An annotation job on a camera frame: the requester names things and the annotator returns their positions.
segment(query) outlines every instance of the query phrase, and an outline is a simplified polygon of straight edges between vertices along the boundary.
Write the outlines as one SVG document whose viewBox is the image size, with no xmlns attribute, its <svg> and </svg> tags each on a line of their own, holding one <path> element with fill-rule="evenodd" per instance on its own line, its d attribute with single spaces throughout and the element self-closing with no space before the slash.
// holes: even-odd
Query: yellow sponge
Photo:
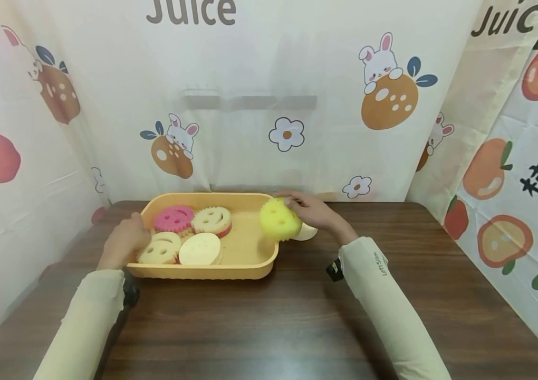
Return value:
<svg viewBox="0 0 538 380">
<path fill-rule="evenodd" d="M 261 207 L 261 228 L 272 240 L 288 240 L 301 231 L 302 221 L 284 204 L 283 198 L 270 199 Z"/>
</svg>

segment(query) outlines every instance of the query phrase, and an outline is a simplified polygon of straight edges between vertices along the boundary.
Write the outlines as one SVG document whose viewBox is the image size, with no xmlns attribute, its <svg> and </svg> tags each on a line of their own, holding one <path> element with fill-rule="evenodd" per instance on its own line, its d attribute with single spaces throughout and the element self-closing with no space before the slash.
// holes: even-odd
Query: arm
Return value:
<svg viewBox="0 0 538 380">
<path fill-rule="evenodd" d="M 324 202 L 284 192 L 285 203 L 308 225 L 332 233 L 341 246 L 339 259 L 353 295 L 377 330 L 401 380 L 450 380 L 424 324 L 388 269 L 388 260 L 370 237 L 356 231 Z"/>
<path fill-rule="evenodd" d="M 121 268 L 149 240 L 138 213 L 114 229 L 97 270 L 85 276 L 77 288 L 34 380 L 92 379 L 109 332 L 123 310 L 125 277 Z"/>
</svg>

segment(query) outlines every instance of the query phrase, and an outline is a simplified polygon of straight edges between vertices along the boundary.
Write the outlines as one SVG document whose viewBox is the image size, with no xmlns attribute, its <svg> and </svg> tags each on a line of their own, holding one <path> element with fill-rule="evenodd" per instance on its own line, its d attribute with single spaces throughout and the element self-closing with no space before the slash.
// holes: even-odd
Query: rabbit illustration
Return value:
<svg viewBox="0 0 538 380">
<path fill-rule="evenodd" d="M 43 91 L 43 85 L 39 81 L 39 77 L 40 72 L 43 71 L 43 68 L 40 60 L 36 59 L 33 56 L 33 53 L 31 53 L 29 49 L 25 47 L 24 44 L 22 44 L 22 41 L 20 41 L 20 39 L 16 35 L 16 32 L 12 31 L 12 28 L 5 25 L 2 25 L 2 28 L 12 46 L 17 48 L 16 52 L 18 55 L 18 59 L 20 59 L 26 64 L 26 70 L 28 71 L 28 75 L 34 81 L 35 87 L 37 88 L 38 92 L 41 93 Z"/>
<path fill-rule="evenodd" d="M 193 159 L 193 137 L 199 132 L 199 125 L 192 123 L 186 128 L 182 127 L 180 119 L 174 113 L 170 113 L 170 127 L 168 127 L 168 139 L 180 145 L 185 157 Z"/>
<path fill-rule="evenodd" d="M 442 112 L 440 112 L 436 118 L 436 123 L 431 129 L 429 139 L 427 140 L 427 143 L 429 144 L 427 147 L 427 153 L 429 156 L 433 155 L 438 145 L 440 145 L 442 140 L 444 140 L 444 137 L 452 135 L 455 130 L 455 127 L 451 124 L 442 126 L 443 121 L 444 115 L 442 115 Z"/>
<path fill-rule="evenodd" d="M 402 68 L 398 67 L 396 55 L 391 51 L 393 36 L 391 33 L 385 33 L 381 37 L 381 47 L 374 51 L 371 46 L 365 46 L 360 51 L 358 58 L 364 62 L 364 93 L 369 94 L 377 88 L 377 80 L 384 75 L 389 75 L 392 80 L 398 79 L 404 73 Z"/>
</svg>

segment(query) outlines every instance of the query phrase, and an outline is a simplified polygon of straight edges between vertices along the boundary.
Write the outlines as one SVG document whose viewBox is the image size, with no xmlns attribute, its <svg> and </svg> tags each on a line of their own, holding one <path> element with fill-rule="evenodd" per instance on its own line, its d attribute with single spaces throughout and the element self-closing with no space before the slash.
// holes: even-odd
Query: pink sponge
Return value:
<svg viewBox="0 0 538 380">
<path fill-rule="evenodd" d="M 184 205 L 164 208 L 153 219 L 153 228 L 156 232 L 174 232 L 186 235 L 190 231 L 193 216 L 193 210 Z"/>
</svg>

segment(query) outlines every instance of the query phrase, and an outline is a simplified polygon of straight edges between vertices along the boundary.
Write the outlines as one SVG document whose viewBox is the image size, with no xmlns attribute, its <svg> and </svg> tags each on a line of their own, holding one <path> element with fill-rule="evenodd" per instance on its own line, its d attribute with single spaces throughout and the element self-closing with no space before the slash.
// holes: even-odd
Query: hand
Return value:
<svg viewBox="0 0 538 380">
<path fill-rule="evenodd" d="M 313 195 L 295 191 L 274 194 L 285 197 L 284 204 L 311 227 L 332 233 L 340 245 L 346 245 L 358 238 L 356 230 L 341 215 Z"/>
<path fill-rule="evenodd" d="M 142 216 L 134 212 L 130 219 L 122 220 L 106 240 L 97 270 L 123 268 L 132 253 L 146 247 L 150 240 L 151 234 L 145 229 Z"/>
</svg>

